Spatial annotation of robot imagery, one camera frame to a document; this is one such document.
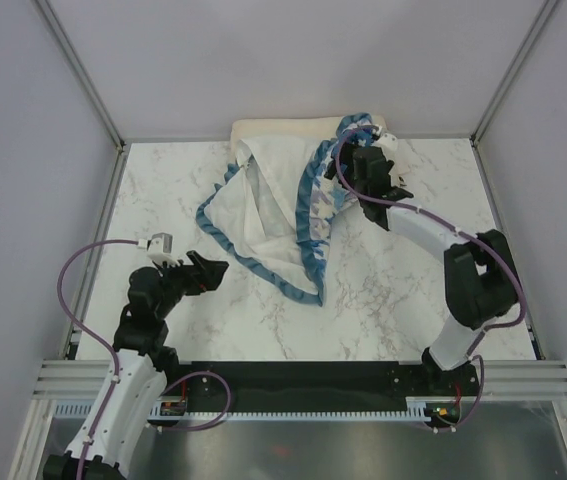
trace gray wall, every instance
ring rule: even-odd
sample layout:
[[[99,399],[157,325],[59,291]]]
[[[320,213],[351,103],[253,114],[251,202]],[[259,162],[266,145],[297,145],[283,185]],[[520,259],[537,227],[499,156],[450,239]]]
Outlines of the gray wall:
[[[567,360],[567,1],[482,144],[548,352]]]
[[[470,134],[542,0],[52,0],[125,138],[371,111]]]
[[[0,480],[41,360],[59,345],[57,272],[88,240],[113,160],[34,7],[0,0]]]

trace white marble table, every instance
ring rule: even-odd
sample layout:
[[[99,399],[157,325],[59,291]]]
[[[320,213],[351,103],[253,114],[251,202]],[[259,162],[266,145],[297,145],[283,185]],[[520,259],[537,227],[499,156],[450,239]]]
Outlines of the white marble table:
[[[467,140],[401,140],[405,177],[424,206],[470,231],[494,227]],[[167,344],[182,360],[418,360],[447,317],[443,268],[408,240],[381,230],[355,206],[335,220],[324,307],[299,305],[230,257],[194,221],[223,183],[228,142],[132,145],[108,238],[174,235],[174,252],[196,249],[230,262],[218,291],[186,297],[168,316]],[[112,340],[129,274],[148,264],[131,246],[106,247],[88,326]],[[515,307],[506,317],[516,315]],[[525,325],[490,332],[489,360],[533,359]],[[77,358],[107,353],[83,335]]]

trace white robotic arm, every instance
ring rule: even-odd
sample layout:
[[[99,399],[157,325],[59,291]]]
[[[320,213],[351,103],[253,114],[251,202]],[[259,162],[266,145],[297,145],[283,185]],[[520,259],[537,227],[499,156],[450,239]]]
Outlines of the white robotic arm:
[[[401,200],[401,203],[419,206],[417,201],[409,198]],[[445,252],[452,245],[464,243],[450,230],[413,210],[390,208],[387,210],[387,220],[391,232],[408,238],[441,263],[445,262]],[[430,355],[441,370],[453,370],[467,361],[467,351],[481,332],[481,328],[473,330],[450,314],[441,333],[430,346]]]
[[[436,341],[424,352],[423,362],[439,372],[454,370],[468,361],[468,355],[482,339],[487,324],[518,302],[516,291],[492,257],[459,236],[458,231],[451,231],[448,228],[450,222],[431,212],[428,215],[421,213],[419,202],[410,192],[393,186],[395,180],[391,170],[394,162],[391,159],[397,150],[396,137],[380,127],[374,127],[373,135],[376,141],[370,147],[353,143],[340,146],[338,155],[343,177],[348,188],[362,195],[359,202],[369,220],[406,237],[444,265],[445,296],[450,315]],[[336,174],[333,165],[326,176],[333,178]],[[382,204],[376,200],[389,202]],[[402,206],[389,206],[397,203]],[[502,233],[490,230],[474,237],[496,252],[516,275]],[[479,272],[478,267],[485,267],[485,270]]]

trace purple cable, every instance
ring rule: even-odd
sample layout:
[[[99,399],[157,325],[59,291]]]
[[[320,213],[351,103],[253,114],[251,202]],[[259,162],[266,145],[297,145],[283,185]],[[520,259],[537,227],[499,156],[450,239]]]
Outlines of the purple cable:
[[[361,200],[365,200],[367,202],[372,202],[372,203],[378,203],[380,205],[387,205],[389,207],[405,208],[407,210],[412,210],[413,212],[418,211],[421,215],[424,215],[427,218],[439,223],[440,225],[443,225],[448,230],[457,233],[457,235],[460,236],[461,238],[464,238],[465,240],[468,240],[468,241],[474,243],[475,245],[478,245],[478,247],[481,248],[481,250],[484,250],[485,252],[487,252],[496,261],[496,263],[499,264],[499,267],[501,267],[501,269],[503,270],[503,272],[505,273],[507,278],[510,280],[510,282],[512,282],[512,286],[514,287],[514,291],[516,292],[516,295],[518,296],[519,304],[520,304],[519,316],[516,317],[516,319],[512,320],[511,322],[496,323],[496,324],[488,325],[487,327],[485,327],[483,329],[483,331],[479,335],[477,335],[477,337],[474,340],[474,342],[472,343],[472,345],[470,345],[470,348],[467,351],[467,356],[469,357],[472,354],[472,352],[474,352],[474,350],[476,349],[478,344],[481,343],[481,340],[483,340],[483,337],[485,337],[485,334],[487,332],[489,332],[490,330],[495,330],[497,328],[514,327],[514,326],[518,325],[519,323],[521,323],[523,321],[523,319],[525,318],[525,314],[527,312],[527,300],[525,299],[525,294],[523,293],[523,288],[521,287],[521,284],[519,283],[518,279],[516,278],[516,275],[514,275],[514,272],[512,272],[512,269],[505,262],[505,260],[503,260],[501,258],[501,256],[498,253],[496,253],[492,248],[490,248],[487,244],[485,244],[485,242],[479,240],[478,238],[473,237],[472,235],[469,235],[468,233],[465,233],[463,231],[460,231],[460,230],[457,231],[456,227],[454,225],[452,225],[450,222],[448,222],[447,220],[445,220],[444,218],[439,217],[435,213],[432,213],[432,212],[430,212],[430,211],[428,211],[424,208],[420,208],[420,209],[417,210],[416,206],[410,205],[409,203],[393,202],[391,200],[385,200],[385,199],[382,199],[382,198],[369,197],[367,195],[364,195],[364,194],[359,193],[356,190],[354,190],[354,188],[345,179],[345,176],[343,175],[343,170],[341,169],[341,147],[355,133],[363,131],[363,130],[372,129],[372,128],[374,128],[374,125],[363,125],[363,126],[360,126],[360,127],[353,128],[346,135],[344,135],[343,138],[336,144],[335,148],[338,148],[338,151],[337,151],[337,154],[336,154],[336,159],[335,159],[336,160],[336,173],[339,176],[339,180],[341,181],[341,184],[347,190],[349,190],[352,194],[354,194],[356,197],[360,198]]]
[[[76,260],[78,256],[80,256],[84,252],[87,252],[88,250],[92,250],[93,248],[100,247],[102,245],[111,245],[113,243],[125,244],[125,245],[138,244],[138,242],[135,242],[134,240],[121,240],[121,239],[102,240],[100,242],[90,243],[89,245],[86,245],[80,250],[77,250],[70,258],[68,258],[67,262],[65,262],[65,265],[63,265],[63,268],[61,269],[61,273],[59,273],[59,279],[56,282],[56,294],[59,297],[59,303],[61,304],[61,308],[63,309],[65,314],[69,317],[70,321],[74,324],[74,326],[79,330],[82,330],[85,333],[87,333],[90,337],[92,337],[94,340],[96,340],[101,345],[103,345],[105,349],[109,352],[109,354],[112,356],[112,361],[114,362],[114,375],[118,376],[120,362],[118,355],[114,351],[114,348],[112,348],[112,346],[109,343],[107,343],[107,341],[105,341],[104,338],[99,336],[92,329],[86,327],[83,324],[83,322],[81,322],[78,318],[76,318],[76,316],[72,313],[72,310],[70,310],[70,308],[67,306],[67,303],[65,303],[65,298],[63,298],[63,278],[65,277],[65,273],[67,272],[67,269],[70,267],[72,262],[74,262],[74,260]],[[116,382],[113,381],[112,383],[110,383],[107,393],[103,398],[103,402],[99,406],[99,409],[96,412],[96,415],[94,416],[94,421],[92,422],[92,425],[90,426],[90,429],[87,432],[88,437],[91,438],[94,436],[94,432],[98,427],[99,421],[103,416],[103,412],[105,412],[105,408],[107,407],[110,398],[112,398],[112,394],[114,393],[115,387],[116,387]],[[90,448],[89,443],[83,444],[83,448],[81,449],[81,456],[79,457],[78,471],[76,472],[76,480],[83,479],[83,468],[85,466],[85,458],[87,457],[87,451],[89,450],[89,448]]]
[[[219,423],[221,423],[221,420],[223,420],[223,417],[225,416],[225,414],[227,412],[229,412],[230,404],[232,403],[232,392],[230,390],[230,386],[227,384],[227,382],[225,381],[225,379],[223,377],[221,377],[220,375],[218,375],[214,372],[200,371],[200,372],[188,373],[187,375],[179,378],[176,382],[174,382],[170,386],[168,386],[163,391],[163,393],[161,395],[165,395],[167,392],[172,390],[174,387],[180,385],[181,383],[183,383],[186,380],[189,380],[192,377],[212,377],[212,378],[216,378],[219,382],[221,382],[221,384],[223,385],[223,388],[225,388],[225,392],[227,393],[227,401],[225,402],[225,407],[223,407],[223,410],[221,411],[221,413],[219,413],[216,417],[214,417],[209,422],[202,423],[201,425],[192,425],[192,426],[188,426],[188,427],[179,427],[177,425],[175,427],[162,427],[162,430],[181,431],[181,432],[198,432],[200,430],[206,430],[208,428],[214,427],[215,425],[218,425]]]

